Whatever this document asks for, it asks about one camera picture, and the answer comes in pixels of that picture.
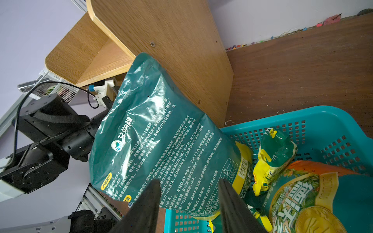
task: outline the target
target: soil bag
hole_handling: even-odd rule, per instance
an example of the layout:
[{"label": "soil bag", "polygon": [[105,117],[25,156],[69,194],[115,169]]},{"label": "soil bag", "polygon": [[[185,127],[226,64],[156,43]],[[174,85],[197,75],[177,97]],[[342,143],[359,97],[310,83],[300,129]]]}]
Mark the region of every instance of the soil bag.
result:
[{"label": "soil bag", "polygon": [[219,214],[219,178],[246,195],[252,155],[185,98],[156,60],[141,53],[95,135],[90,176],[96,189],[127,202],[159,179],[160,207],[209,220]]}]

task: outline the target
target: teal plastic basket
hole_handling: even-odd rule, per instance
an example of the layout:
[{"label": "teal plastic basket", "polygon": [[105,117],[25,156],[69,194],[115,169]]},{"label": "teal plastic basket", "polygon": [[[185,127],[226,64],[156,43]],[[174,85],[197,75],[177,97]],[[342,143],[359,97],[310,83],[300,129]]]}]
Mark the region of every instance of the teal plastic basket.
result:
[{"label": "teal plastic basket", "polygon": [[[317,161],[373,176],[373,139],[339,108],[306,108],[221,128],[221,131],[249,146],[254,151],[253,163],[256,164],[261,136],[267,127],[289,134],[298,145],[294,161]],[[165,233],[207,233],[210,232],[207,225],[206,221],[197,221],[181,211],[166,210]]]}]

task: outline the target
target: white wall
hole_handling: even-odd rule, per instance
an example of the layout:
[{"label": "white wall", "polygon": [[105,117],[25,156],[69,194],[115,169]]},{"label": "white wall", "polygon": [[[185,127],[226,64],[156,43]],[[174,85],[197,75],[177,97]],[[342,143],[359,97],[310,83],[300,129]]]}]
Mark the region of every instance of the white wall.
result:
[{"label": "white wall", "polygon": [[372,0],[209,0],[224,47],[251,44],[373,8]]},{"label": "white wall", "polygon": [[[17,85],[37,78],[44,59],[83,16],[70,0],[0,0],[0,117],[21,93]],[[73,107],[93,117],[102,109]],[[20,135],[18,147],[31,141]],[[13,128],[0,138],[0,158],[12,153]],[[75,211],[90,181],[88,163],[70,159],[54,182],[0,203],[0,228],[40,223]]]}]

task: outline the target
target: black cable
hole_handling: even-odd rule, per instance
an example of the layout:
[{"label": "black cable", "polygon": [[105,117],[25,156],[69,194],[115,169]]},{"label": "black cable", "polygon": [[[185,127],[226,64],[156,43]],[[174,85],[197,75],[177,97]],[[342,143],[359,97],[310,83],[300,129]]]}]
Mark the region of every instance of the black cable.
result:
[{"label": "black cable", "polygon": [[88,104],[91,106],[91,108],[96,109],[96,108],[98,108],[100,105],[97,105],[96,107],[93,107],[93,106],[91,105],[91,102],[90,102],[90,94],[92,95],[91,92],[87,91]]},{"label": "black cable", "polygon": [[21,103],[19,103],[19,106],[18,106],[18,109],[17,109],[17,114],[16,114],[16,118],[15,118],[15,123],[14,123],[14,148],[13,148],[13,155],[11,155],[11,159],[10,161],[5,165],[5,166],[2,166],[0,167],[0,169],[3,169],[3,168],[6,168],[8,165],[10,165],[13,160],[14,160],[14,157],[16,155],[16,151],[17,151],[17,140],[18,140],[18,123],[19,123],[19,113],[21,111],[21,108],[22,108],[22,105],[25,103],[26,99],[29,97],[29,95],[37,88],[39,87],[40,85],[42,84],[47,84],[47,83],[50,83],[50,84],[64,84],[64,85],[67,85],[67,86],[72,86],[72,87],[75,87],[75,88],[78,88],[82,91],[85,91],[88,93],[88,103],[90,104],[90,106],[92,108],[98,108],[97,107],[93,107],[91,105],[91,103],[89,102],[89,94],[91,94],[92,96],[94,96],[91,92],[87,91],[87,90],[84,90],[83,88],[80,88],[80,87],[77,87],[77,86],[74,86],[72,84],[68,84],[68,83],[65,83],[65,82],[55,82],[55,81],[47,81],[47,82],[40,82],[38,84],[36,84],[35,86],[33,86],[31,88],[31,90],[25,95],[25,97],[22,99]]}]

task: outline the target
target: barcode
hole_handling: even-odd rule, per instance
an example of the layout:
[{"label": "barcode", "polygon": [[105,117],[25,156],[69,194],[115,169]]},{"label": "barcode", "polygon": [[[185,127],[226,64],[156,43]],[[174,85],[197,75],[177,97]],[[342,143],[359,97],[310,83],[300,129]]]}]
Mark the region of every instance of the barcode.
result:
[{"label": "barcode", "polygon": [[239,168],[238,175],[239,177],[245,179],[246,173],[247,173],[247,160],[242,158],[242,164],[241,164],[241,167]]}]

